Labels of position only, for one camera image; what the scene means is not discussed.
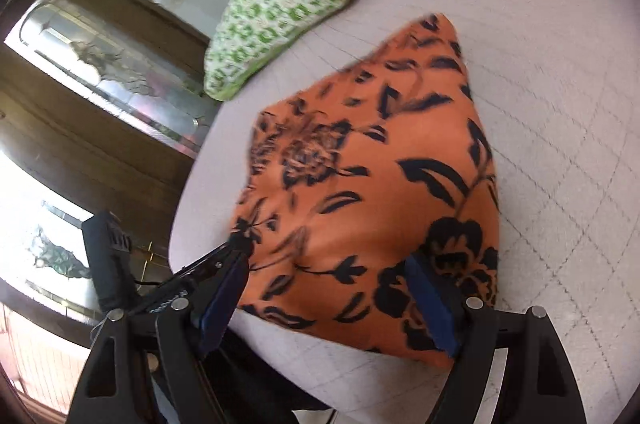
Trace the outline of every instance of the cable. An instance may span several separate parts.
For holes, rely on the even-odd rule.
[[[159,281],[138,281],[137,279],[135,279],[134,281],[136,282],[136,285],[142,285],[143,287],[158,286],[162,284]]]
[[[337,416],[338,416],[338,410],[337,409],[332,410],[331,415],[329,415],[329,420],[326,422],[326,424],[334,424]]]

